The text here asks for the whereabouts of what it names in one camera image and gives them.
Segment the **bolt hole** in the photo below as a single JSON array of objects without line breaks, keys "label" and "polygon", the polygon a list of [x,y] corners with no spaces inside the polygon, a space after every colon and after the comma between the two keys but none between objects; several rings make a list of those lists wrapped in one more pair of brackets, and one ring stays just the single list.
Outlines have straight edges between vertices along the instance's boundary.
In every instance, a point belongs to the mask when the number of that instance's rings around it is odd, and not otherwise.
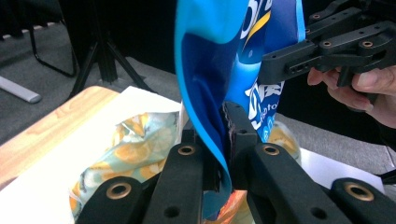
[{"label": "bolt hole", "polygon": [[131,185],[128,183],[114,183],[108,187],[106,196],[109,199],[117,200],[126,197],[131,192]]},{"label": "bolt hole", "polygon": [[326,219],[327,218],[326,212],[323,211],[323,209],[320,209],[318,207],[311,208],[311,214],[314,217],[317,217],[318,219]]},{"label": "bolt hole", "polygon": [[372,46],[373,46],[373,42],[370,42],[370,41],[364,41],[364,42],[363,42],[363,46],[364,46],[364,47],[366,47],[366,48],[370,48],[370,47],[372,47]]},{"label": "bolt hole", "polygon": [[178,207],[171,206],[166,208],[163,214],[166,217],[178,217],[178,215],[180,214],[180,210],[178,209]]},{"label": "bolt hole", "polygon": [[274,147],[264,147],[264,152],[271,156],[276,156],[279,154],[279,149]]},{"label": "bolt hole", "polygon": [[370,202],[374,199],[374,194],[370,190],[355,183],[345,183],[345,190],[349,195],[361,201]]},{"label": "bolt hole", "polygon": [[189,156],[195,152],[195,148],[193,147],[181,147],[178,149],[178,154],[183,156]]},{"label": "bolt hole", "polygon": [[245,134],[245,133],[248,133],[248,131],[246,131],[245,129],[241,129],[241,130],[238,130],[238,133]]}]

